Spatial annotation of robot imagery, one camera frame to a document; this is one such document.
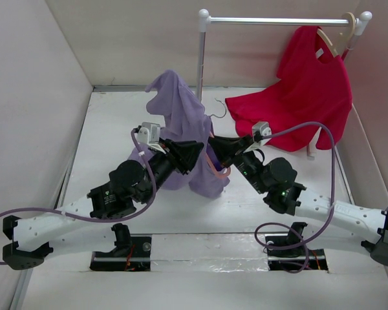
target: wooden hanger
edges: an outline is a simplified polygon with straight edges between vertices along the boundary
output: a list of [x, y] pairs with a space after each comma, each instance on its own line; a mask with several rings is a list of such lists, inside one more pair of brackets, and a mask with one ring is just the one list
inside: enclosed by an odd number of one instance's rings
[[354, 14], [348, 12], [342, 15], [342, 18], [346, 19], [349, 22], [348, 27], [346, 27], [344, 32], [339, 34], [339, 39], [336, 44], [333, 44], [332, 41], [328, 38], [326, 33], [322, 29], [318, 29], [318, 36], [322, 38], [325, 44], [328, 46], [330, 53], [336, 57], [337, 55], [342, 55], [347, 47], [349, 39], [354, 35], [356, 18]]
[[339, 39], [335, 44], [336, 50], [339, 52], [340, 55], [342, 55], [345, 49], [347, 48], [348, 42], [354, 35], [356, 27], [356, 18], [354, 14], [347, 12], [342, 15], [342, 18], [346, 19], [349, 22], [349, 25], [345, 28], [344, 32], [341, 32], [339, 34]]
[[318, 36], [322, 38], [323, 42], [325, 42], [326, 46], [329, 48], [332, 56], [336, 57], [338, 52], [336, 51], [336, 47], [332, 44], [326, 33], [323, 32], [322, 29], [318, 29]]

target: cable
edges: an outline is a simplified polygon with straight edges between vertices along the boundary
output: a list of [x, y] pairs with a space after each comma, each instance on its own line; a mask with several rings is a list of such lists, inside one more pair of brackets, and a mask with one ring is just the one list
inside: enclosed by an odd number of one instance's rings
[[[321, 127], [327, 133], [327, 135], [329, 137], [329, 140], [330, 140], [331, 151], [332, 151], [332, 156], [331, 156], [331, 158], [332, 158], [331, 159], [332, 166], [331, 166], [330, 211], [329, 211], [329, 215], [328, 215], [327, 220], [323, 224], [323, 226], [315, 234], [313, 234], [311, 237], [307, 238], [306, 240], [301, 238], [301, 241], [299, 243], [295, 243], [295, 244], [292, 244], [292, 245], [285, 245], [285, 246], [282, 246], [282, 247], [274, 246], [274, 245], [268, 245], [268, 244], [265, 244], [262, 241], [260, 241], [259, 237], [257, 236], [257, 234], [259, 233], [259, 230], [261, 228], [265, 227], [265, 226], [275, 225], [275, 226], [281, 226], [281, 227], [287, 228], [289, 231], [294, 232], [292, 230], [292, 228], [287, 226], [287, 225], [285, 225], [285, 224], [282, 224], [282, 223], [273, 223], [272, 222], [272, 223], [261, 224], [254, 231], [254, 238], [255, 238], [255, 240], [256, 240], [256, 242], [258, 244], [262, 245], [263, 247], [266, 247], [269, 250], [291, 250], [291, 249], [296, 249], [296, 248], [301, 247], [301, 246], [306, 247], [307, 243], [309, 243], [312, 240], [316, 239], [318, 236], [320, 236], [326, 230], [326, 228], [331, 223], [333, 215], [334, 215], [334, 202], [335, 202], [335, 151], [334, 151], [334, 147], [335, 147], [335, 141], [334, 141], [334, 137], [333, 137], [332, 133], [330, 132], [329, 128], [326, 127], [324, 124], [319, 123], [317, 121], [308, 121], [306, 123], [302, 123], [300, 125], [296, 125], [296, 126], [294, 126], [292, 128], [286, 129], [286, 130], [278, 132], [276, 134], [271, 134], [269, 136], [264, 136], [263, 140], [280, 137], [280, 136], [283, 136], [284, 134], [288, 134], [288, 133], [293, 132], [293, 131], [295, 131], [297, 129], [300, 129], [300, 128], [303, 128], [303, 127], [307, 127], [307, 126]], [[306, 252], [306, 259], [305, 259], [304, 266], [302, 268], [300, 268], [300, 270], [296, 271], [295, 273], [301, 272], [305, 268], [305, 266], [307, 265], [308, 260], [309, 260], [309, 255], [308, 255], [308, 252]]]
[[135, 249], [135, 244], [132, 246], [131, 252], [130, 252], [129, 255], [127, 256], [127, 262], [126, 262], [126, 265], [125, 265], [125, 271], [128, 269], [128, 267], [129, 267], [129, 265], [130, 265], [129, 260], [131, 259], [132, 254], [134, 253], [134, 249]]
[[[149, 162], [148, 162], [147, 158], [145, 157], [145, 155], [144, 155], [144, 153], [142, 151], [141, 146], [139, 145], [138, 141], [135, 138], [134, 133], [136, 131], [137, 131], [137, 129], [133, 129], [131, 131], [132, 141], [135, 144], [135, 148], [141, 154], [141, 158], [142, 158], [142, 160], [145, 163], [146, 169], [148, 171], [149, 178], [151, 179], [151, 183], [153, 185], [153, 195], [152, 195], [151, 199], [147, 202], [145, 207], [142, 208], [141, 210], [139, 210], [138, 212], [135, 212], [134, 214], [131, 214], [129, 216], [125, 216], [123, 218], [114, 219], [114, 220], [101, 220], [101, 219], [98, 219], [98, 218], [86, 218], [84, 216], [79, 216], [79, 215], [76, 215], [76, 214], [73, 214], [73, 213], [69, 213], [69, 212], [66, 212], [64, 214], [64, 216], [67, 216], [68, 218], [74, 218], [75, 220], [81, 220], [81, 221], [91, 222], [91, 223], [119, 223], [119, 222], [124, 222], [124, 221], [130, 220], [132, 218], [136, 218], [138, 215], [141, 215], [146, 210], [148, 210], [148, 208], [153, 204], [155, 196], [156, 196], [156, 183], [155, 183], [155, 177], [154, 177], [154, 173], [153, 173], [153, 171], [151, 169], [151, 166], [149, 165]], [[58, 215], [62, 214], [62, 212], [57, 210], [57, 209], [53, 210], [53, 209], [46, 209], [46, 208], [29, 207], [29, 208], [12, 209], [12, 210], [8, 210], [8, 211], [5, 211], [5, 212], [2, 212], [2, 213], [0, 213], [0, 218], [3, 217], [3, 216], [9, 215], [9, 214], [19, 213], [19, 212], [27, 212], [27, 211], [47, 212], [47, 213], [53, 213], [53, 214], [58, 214]], [[5, 262], [0, 262], [0, 265], [7, 265], [7, 264]]]
[[264, 160], [266, 159], [266, 156], [264, 155], [263, 151], [261, 149], [257, 149], [255, 151], [260, 153], [260, 155], [261, 155], [261, 162], [264, 162]]
[[312, 254], [315, 256], [316, 263], [318, 265], [318, 270], [321, 270], [321, 265], [319, 264], [318, 256], [316, 255], [316, 252], [311, 250]]

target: purple cloth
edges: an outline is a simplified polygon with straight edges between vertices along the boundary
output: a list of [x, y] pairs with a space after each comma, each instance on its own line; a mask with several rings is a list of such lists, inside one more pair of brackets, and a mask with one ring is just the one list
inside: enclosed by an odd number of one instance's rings
[[[156, 96], [147, 103], [147, 111], [154, 115], [163, 115], [166, 126], [161, 128], [162, 139], [173, 141], [195, 140], [207, 145], [212, 129], [211, 118], [204, 114], [205, 108], [189, 89], [186, 82], [172, 70], [166, 70], [154, 82], [145, 88], [146, 92], [156, 89]], [[141, 145], [148, 158], [153, 153], [146, 145]], [[163, 184], [163, 189], [177, 190], [185, 185], [197, 194], [216, 198], [223, 188], [229, 184], [229, 179], [220, 179], [214, 175], [205, 157], [203, 148], [194, 169], [188, 175], [173, 172]], [[129, 157], [142, 163], [138, 151], [134, 149]]]

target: orange wire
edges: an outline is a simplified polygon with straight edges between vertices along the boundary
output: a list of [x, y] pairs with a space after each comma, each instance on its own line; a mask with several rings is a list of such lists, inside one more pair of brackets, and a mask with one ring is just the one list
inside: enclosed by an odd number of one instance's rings
[[317, 263], [317, 265], [318, 265], [318, 270], [321, 270], [321, 266], [320, 266], [320, 264], [319, 264], [318, 256], [316, 255], [315, 251], [313, 251], [313, 250], [311, 250], [311, 251], [312, 251], [313, 255], [315, 256], [316, 263]]
[[132, 253], [134, 252], [134, 248], [135, 248], [135, 244], [132, 246], [131, 248], [131, 252], [129, 253], [129, 255], [127, 256], [127, 263], [125, 265], [125, 271], [128, 269], [130, 263], [129, 263], [129, 259], [131, 258], [132, 256]]

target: clothes hanger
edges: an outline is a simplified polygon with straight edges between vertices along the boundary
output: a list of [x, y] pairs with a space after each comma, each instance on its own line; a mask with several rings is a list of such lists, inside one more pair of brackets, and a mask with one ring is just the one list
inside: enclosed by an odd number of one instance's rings
[[345, 31], [341, 32], [339, 34], [339, 39], [336, 42], [336, 50], [339, 52], [340, 55], [344, 53], [344, 51], [348, 47], [348, 42], [351, 39], [351, 37], [354, 35], [355, 28], [356, 28], [356, 18], [354, 14], [347, 12], [342, 15], [342, 18], [346, 19], [349, 22], [348, 27], [345, 28]]
[[344, 32], [339, 34], [339, 39], [336, 44], [333, 44], [332, 41], [328, 38], [326, 33], [322, 29], [318, 29], [318, 36], [322, 38], [325, 44], [328, 46], [330, 53], [336, 57], [337, 55], [342, 55], [347, 47], [347, 43], [354, 35], [355, 26], [356, 26], [356, 18], [354, 14], [347, 12], [342, 15], [342, 18], [346, 19], [349, 22], [348, 27], [345, 28]]
[[[345, 31], [339, 33], [339, 39], [337, 40], [335, 45], [332, 44], [331, 40], [328, 38], [326, 33], [323, 32], [322, 29], [318, 29], [318, 36], [322, 38], [322, 40], [328, 46], [330, 53], [334, 57], [336, 57], [337, 55], [343, 55], [343, 53], [347, 49], [349, 40], [355, 32], [356, 18], [354, 14], [347, 12], [342, 15], [342, 18], [346, 19], [349, 22], [349, 25], [345, 28]], [[316, 140], [317, 139], [312, 139], [312, 141], [306, 147], [307, 156], [309, 158], [314, 158], [316, 155]]]
[[318, 36], [322, 38], [323, 42], [325, 42], [326, 46], [329, 48], [332, 56], [336, 57], [338, 52], [336, 51], [336, 47], [332, 44], [326, 33], [323, 32], [322, 29], [318, 29]]

